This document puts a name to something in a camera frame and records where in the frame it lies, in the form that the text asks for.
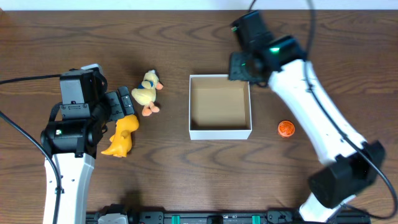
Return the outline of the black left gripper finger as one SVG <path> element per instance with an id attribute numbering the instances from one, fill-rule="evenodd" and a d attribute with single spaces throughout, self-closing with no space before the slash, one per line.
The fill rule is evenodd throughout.
<path id="1" fill-rule="evenodd" d="M 124 115 L 127 116 L 135 114 L 134 106 L 128 88 L 126 86 L 121 86 L 118 88 L 118 92 L 121 99 L 121 106 L 124 110 Z"/>
<path id="2" fill-rule="evenodd" d="M 124 111 L 122 109 L 119 93 L 116 91 L 106 93 L 105 99 L 110 107 L 110 116 L 108 122 L 117 121 L 124 118 Z"/>

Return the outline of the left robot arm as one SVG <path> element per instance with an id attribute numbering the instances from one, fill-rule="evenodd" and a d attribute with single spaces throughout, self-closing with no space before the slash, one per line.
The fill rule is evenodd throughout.
<path id="1" fill-rule="evenodd" d="M 47 190 L 44 223 L 85 223 L 87 195 L 97 145 L 115 122 L 115 133 L 103 154 L 126 157 L 132 133 L 139 127 L 130 92 L 122 86 L 104 93 L 89 88 L 62 88 L 63 100 L 51 110 L 42 131 Z"/>

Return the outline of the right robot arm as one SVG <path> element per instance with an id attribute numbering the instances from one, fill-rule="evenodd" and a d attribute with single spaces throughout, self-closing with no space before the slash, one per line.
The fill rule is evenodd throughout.
<path id="1" fill-rule="evenodd" d="M 368 143 L 347 122 L 295 38 L 261 34 L 238 42 L 242 51 L 231 54 L 229 79 L 264 83 L 291 110 L 323 165 L 309 177 L 311 194 L 298 212 L 306 222 L 329 221 L 376 177 L 385 178 L 384 147 Z"/>

